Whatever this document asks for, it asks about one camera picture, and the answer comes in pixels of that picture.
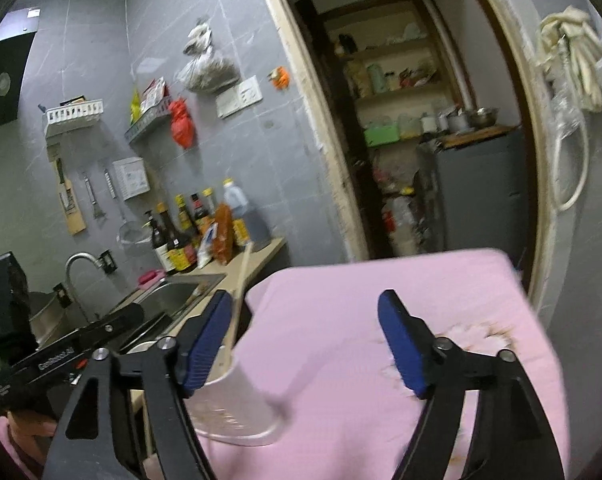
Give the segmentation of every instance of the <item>sink faucet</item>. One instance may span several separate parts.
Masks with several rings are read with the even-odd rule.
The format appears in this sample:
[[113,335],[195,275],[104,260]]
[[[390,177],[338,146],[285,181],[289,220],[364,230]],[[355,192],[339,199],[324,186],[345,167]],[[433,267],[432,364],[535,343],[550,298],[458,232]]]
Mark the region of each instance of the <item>sink faucet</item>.
[[[117,269],[117,266],[116,263],[114,263],[114,260],[112,259],[110,251],[103,252],[98,258],[94,256],[94,254],[90,253],[76,253],[70,256],[65,263],[65,283],[67,285],[68,294],[70,296],[70,299],[74,303],[76,303],[76,306],[81,311],[81,314],[83,314],[85,321],[89,323],[90,320],[88,319],[88,315],[85,313],[85,310],[81,302],[79,301],[79,295],[76,292],[76,289],[74,288],[74,285],[72,284],[72,279],[70,277],[70,270],[72,269],[72,264],[77,260],[88,260],[97,269],[103,270],[103,272],[106,274],[111,274],[112,272],[114,272]],[[99,319],[97,313],[95,313],[94,316],[97,320]]]

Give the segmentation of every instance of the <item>pink cloth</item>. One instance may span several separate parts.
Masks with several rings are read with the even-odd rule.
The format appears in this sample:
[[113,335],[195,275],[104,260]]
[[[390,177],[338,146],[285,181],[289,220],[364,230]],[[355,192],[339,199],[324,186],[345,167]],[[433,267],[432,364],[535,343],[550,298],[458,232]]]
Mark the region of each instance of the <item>pink cloth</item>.
[[[252,288],[254,319],[236,358],[289,426],[270,446],[204,442],[219,480],[392,478],[424,402],[392,365],[376,313],[386,288],[434,333],[506,340],[537,391],[566,466],[558,359],[507,258],[475,250],[286,269]],[[465,346],[481,351],[480,343]],[[466,399],[447,479],[460,477],[472,434],[476,392]]]
[[3,444],[3,447],[8,452],[8,454],[12,458],[12,460],[14,460],[16,465],[18,465],[18,467],[20,467],[21,471],[23,471],[25,473],[25,476],[27,476],[30,480],[36,480],[36,477],[31,473],[31,471],[25,466],[25,464],[22,462],[22,460],[18,457],[18,454],[17,454],[16,450],[14,449],[14,446],[12,446],[12,443],[10,442],[10,436],[8,434],[9,430],[10,429],[8,427],[8,418],[6,416],[0,416],[0,441],[1,441],[1,444]]

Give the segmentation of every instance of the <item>red plastic bag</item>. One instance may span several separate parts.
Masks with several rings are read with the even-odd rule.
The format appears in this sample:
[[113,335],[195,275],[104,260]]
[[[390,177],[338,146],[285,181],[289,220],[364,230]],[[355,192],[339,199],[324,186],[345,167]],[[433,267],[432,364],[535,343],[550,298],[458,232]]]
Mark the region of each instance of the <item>red plastic bag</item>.
[[168,108],[172,114],[172,139],[181,147],[188,149],[194,143],[194,123],[188,107],[185,104],[185,99],[177,99],[172,101]]

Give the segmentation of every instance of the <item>green container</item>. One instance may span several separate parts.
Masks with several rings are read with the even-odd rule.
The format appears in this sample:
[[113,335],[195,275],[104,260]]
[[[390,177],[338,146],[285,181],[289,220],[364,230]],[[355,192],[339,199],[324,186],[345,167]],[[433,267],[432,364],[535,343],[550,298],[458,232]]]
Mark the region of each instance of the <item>green container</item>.
[[401,137],[399,137],[399,127],[396,124],[368,128],[365,130],[365,134],[366,143],[369,148],[379,146],[381,144],[390,144],[401,139]]

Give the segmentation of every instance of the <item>stainless steel sink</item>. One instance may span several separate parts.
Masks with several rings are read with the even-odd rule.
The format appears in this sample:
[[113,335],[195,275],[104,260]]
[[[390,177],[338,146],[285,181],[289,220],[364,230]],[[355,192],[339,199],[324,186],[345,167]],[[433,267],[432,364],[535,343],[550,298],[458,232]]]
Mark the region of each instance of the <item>stainless steel sink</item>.
[[155,340],[169,332],[225,276],[204,274],[165,277],[136,298],[134,302],[143,307],[145,321],[137,329],[117,338],[117,341],[113,342],[114,346],[117,346],[119,351],[126,352],[142,342]]

